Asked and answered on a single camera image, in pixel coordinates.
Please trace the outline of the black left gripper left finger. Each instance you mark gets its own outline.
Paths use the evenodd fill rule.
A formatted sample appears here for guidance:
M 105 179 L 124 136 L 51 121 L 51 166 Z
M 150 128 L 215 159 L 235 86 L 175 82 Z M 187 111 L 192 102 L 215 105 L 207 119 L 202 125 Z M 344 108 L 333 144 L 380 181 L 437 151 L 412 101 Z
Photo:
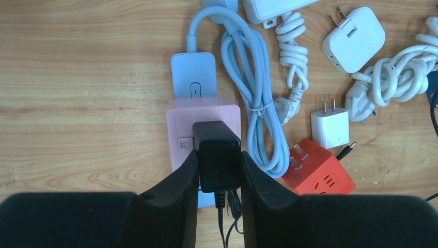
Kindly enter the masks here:
M 194 247 L 198 157 L 142 194 L 19 193 L 1 203 L 1 247 Z

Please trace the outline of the pink cube socket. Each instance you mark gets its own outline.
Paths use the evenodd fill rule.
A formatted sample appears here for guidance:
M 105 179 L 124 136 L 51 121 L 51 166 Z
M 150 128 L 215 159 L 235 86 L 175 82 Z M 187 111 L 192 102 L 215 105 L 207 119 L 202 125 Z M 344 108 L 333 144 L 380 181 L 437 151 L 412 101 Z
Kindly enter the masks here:
M 197 122 L 223 121 L 241 137 L 241 110 L 222 97 L 172 99 L 166 115 L 171 169 L 177 170 L 193 149 L 192 126 Z

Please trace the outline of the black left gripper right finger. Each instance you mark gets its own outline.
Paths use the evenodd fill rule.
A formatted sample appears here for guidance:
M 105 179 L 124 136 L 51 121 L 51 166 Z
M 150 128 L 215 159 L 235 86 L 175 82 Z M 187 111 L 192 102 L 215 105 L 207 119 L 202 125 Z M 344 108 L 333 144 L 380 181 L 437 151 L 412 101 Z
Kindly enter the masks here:
M 299 196 L 242 153 L 246 247 L 437 247 L 437 212 L 400 195 Z

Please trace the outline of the blue cube socket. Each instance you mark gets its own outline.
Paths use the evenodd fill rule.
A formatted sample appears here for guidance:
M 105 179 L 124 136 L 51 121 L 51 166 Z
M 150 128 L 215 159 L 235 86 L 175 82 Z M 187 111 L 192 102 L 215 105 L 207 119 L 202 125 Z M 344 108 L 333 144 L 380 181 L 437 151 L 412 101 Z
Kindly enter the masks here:
M 438 71 L 431 71 L 427 75 L 429 85 L 428 85 L 428 89 L 426 90 L 426 95 L 427 95 L 429 104 L 432 103 L 433 95 L 437 91 L 437 73 L 438 73 Z

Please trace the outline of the small black power adapter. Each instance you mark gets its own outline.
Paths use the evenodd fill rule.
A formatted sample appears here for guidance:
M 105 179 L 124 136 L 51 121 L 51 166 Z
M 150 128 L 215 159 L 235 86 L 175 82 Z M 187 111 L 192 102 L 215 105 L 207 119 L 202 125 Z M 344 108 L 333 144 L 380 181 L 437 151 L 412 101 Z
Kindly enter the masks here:
M 223 121 L 193 124 L 194 148 L 204 193 L 240 187 L 241 140 Z

